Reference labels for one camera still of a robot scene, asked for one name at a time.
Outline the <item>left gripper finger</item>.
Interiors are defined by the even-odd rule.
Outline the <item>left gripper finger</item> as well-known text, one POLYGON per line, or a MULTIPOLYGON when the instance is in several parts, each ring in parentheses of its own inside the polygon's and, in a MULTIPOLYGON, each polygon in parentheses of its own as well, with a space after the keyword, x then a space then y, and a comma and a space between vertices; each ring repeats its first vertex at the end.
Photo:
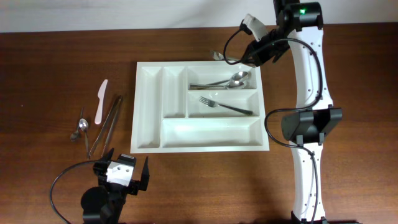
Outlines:
POLYGON ((100 162, 111 162, 114 153, 114 148, 111 148, 106 154, 104 154, 99 161, 100 162))
POLYGON ((150 173, 149 173, 149 157, 147 156, 145 159, 145 163, 142 169, 141 173, 141 179, 139 183, 139 190, 141 191, 146 191, 148 184, 149 184, 149 179, 150 179, 150 173))

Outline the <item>steel tablespoon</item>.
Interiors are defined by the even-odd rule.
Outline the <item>steel tablespoon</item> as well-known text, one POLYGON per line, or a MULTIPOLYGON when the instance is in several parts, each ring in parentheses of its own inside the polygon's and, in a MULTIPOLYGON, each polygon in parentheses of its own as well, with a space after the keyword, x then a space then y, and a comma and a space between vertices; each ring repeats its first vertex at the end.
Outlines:
POLYGON ((208 85, 219 85, 226 82, 244 82, 248 78, 249 78, 249 72, 240 71, 232 75, 230 79, 209 83, 208 85))
POLYGON ((241 81, 230 81, 225 85, 196 85, 189 84, 190 89, 205 89, 205 88, 221 88, 221 89, 243 89, 245 87, 245 83, 241 81))

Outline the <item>metal kitchen tongs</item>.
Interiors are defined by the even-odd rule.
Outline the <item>metal kitchen tongs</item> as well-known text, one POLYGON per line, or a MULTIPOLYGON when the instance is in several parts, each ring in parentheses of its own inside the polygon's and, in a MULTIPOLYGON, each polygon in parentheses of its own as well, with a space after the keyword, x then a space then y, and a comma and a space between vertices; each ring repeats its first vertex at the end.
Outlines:
POLYGON ((107 115, 107 117, 105 119, 105 122, 103 123, 103 125, 102 125, 102 127, 100 129, 100 132, 99 132, 96 140, 94 141, 91 149, 89 150, 89 157, 91 157, 94 154, 97 145, 100 143, 100 140, 103 137, 103 134, 105 133, 105 131, 107 130, 107 128, 111 124, 111 119, 113 119, 116 116, 116 112, 118 110, 118 107, 119 107, 120 103, 122 102, 122 99, 123 99, 123 97, 121 95, 119 95, 114 100, 114 103, 113 103, 113 105, 112 105, 112 107, 111 107, 111 109, 110 109, 110 111, 109 111, 109 113, 108 113, 108 115, 107 115))

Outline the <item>steel fork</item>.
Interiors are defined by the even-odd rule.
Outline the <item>steel fork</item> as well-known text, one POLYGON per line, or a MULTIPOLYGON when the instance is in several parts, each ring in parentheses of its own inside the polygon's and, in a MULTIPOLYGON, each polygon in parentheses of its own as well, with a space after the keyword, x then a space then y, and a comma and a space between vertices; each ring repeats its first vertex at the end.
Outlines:
POLYGON ((211 107, 211 108, 216 108, 218 106, 221 106, 221 107, 224 107, 224 108, 227 108, 229 110, 233 110, 233 111, 236 111, 236 112, 239 112, 239 113, 242 113, 242 114, 253 115, 253 112, 250 111, 250 110, 244 110, 244 109, 241 109, 241 108, 236 108, 236 107, 233 107, 233 106, 228 106, 228 105, 225 105, 225 104, 221 104, 219 102, 216 102, 214 100, 205 98, 203 96, 199 97, 199 101, 201 103, 211 107))
MULTIPOLYGON (((211 50, 211 51, 210 51, 210 55, 211 55, 211 57, 213 58, 213 60, 216 60, 216 61, 224 61, 223 54, 220 53, 220 52, 211 50)), ((233 57, 228 57, 228 60, 229 60, 229 61, 232 61, 232 62, 238 61, 236 58, 233 58, 233 57)), ((251 63, 251 62, 243 62, 243 64, 245 64, 245 65, 247 65, 247 66, 249 66, 249 67, 253 67, 253 68, 256 67, 256 66, 255 66, 253 63, 251 63)))

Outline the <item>white plastic knife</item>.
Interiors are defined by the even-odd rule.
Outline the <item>white plastic knife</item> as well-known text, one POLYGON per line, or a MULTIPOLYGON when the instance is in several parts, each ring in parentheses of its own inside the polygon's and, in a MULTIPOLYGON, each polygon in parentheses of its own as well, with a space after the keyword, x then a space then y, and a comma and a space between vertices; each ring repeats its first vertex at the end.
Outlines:
POLYGON ((100 124, 101 121, 102 121, 104 95, 105 95, 107 84, 108 84, 108 80, 105 79, 102 82, 102 84, 101 84, 101 86, 100 86, 100 88, 98 90, 97 97, 99 99, 99 102, 98 102, 98 107, 97 107, 96 115, 95 115, 95 124, 100 124))

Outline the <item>small shiny teaspoon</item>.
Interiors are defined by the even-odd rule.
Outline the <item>small shiny teaspoon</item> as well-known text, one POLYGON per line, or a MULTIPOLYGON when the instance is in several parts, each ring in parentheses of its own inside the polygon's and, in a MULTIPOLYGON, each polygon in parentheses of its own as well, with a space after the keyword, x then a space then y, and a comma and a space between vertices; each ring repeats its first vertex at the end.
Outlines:
POLYGON ((85 148, 86 148, 86 156, 87 159, 90 158, 90 149, 89 149, 89 142, 88 142, 88 122, 84 118, 81 118, 79 120, 79 128, 84 132, 85 134, 85 148))

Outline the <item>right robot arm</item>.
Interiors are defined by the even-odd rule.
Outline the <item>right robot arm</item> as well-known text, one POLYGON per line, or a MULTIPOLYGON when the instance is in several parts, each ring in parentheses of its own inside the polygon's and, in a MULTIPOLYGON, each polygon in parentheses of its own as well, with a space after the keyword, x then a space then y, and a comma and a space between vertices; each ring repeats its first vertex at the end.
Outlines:
POLYGON ((342 119, 333 105, 323 62, 323 13, 319 2, 274 1, 277 28, 268 31, 247 14, 239 26, 254 36, 240 61, 257 67, 291 51, 297 86, 295 108, 283 108, 281 129, 294 162, 293 223, 326 223, 320 163, 323 143, 342 119))

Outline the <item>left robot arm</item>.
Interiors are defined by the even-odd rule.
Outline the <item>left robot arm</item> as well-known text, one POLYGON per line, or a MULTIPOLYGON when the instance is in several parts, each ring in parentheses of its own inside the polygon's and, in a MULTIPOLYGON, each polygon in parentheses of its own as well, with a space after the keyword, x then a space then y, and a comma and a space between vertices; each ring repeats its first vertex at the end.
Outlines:
POLYGON ((98 185, 88 189, 81 197, 84 223, 118 223, 128 195, 137 195, 146 191, 149 179, 149 158, 142 169, 141 178, 132 178, 135 157, 120 154, 112 160, 111 149, 101 159, 94 162, 93 172, 98 178, 98 185))

